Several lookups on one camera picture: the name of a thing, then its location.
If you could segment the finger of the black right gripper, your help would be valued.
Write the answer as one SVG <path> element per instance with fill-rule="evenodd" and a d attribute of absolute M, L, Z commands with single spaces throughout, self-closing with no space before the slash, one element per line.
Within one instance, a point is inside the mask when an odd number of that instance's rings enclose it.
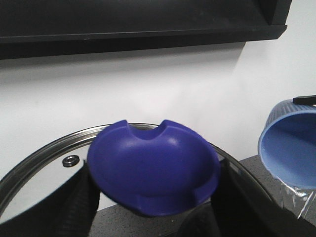
<path fill-rule="evenodd" d="M 292 102 L 298 105 L 315 105 L 316 95 L 297 96 L 292 99 Z"/>

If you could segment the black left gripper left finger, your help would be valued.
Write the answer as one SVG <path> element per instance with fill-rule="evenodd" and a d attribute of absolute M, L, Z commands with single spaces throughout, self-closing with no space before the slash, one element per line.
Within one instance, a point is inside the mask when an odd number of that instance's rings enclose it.
<path fill-rule="evenodd" d="M 87 237 L 100 190 L 87 164 L 42 201 L 0 225 L 2 237 Z"/>

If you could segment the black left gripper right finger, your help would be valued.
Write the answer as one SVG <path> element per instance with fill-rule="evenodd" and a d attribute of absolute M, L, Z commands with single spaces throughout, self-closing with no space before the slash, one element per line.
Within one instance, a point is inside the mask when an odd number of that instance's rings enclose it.
<path fill-rule="evenodd" d="M 194 209 L 181 237 L 314 237 L 316 228 L 282 209 L 238 161 L 221 162 L 219 185 L 210 201 Z"/>

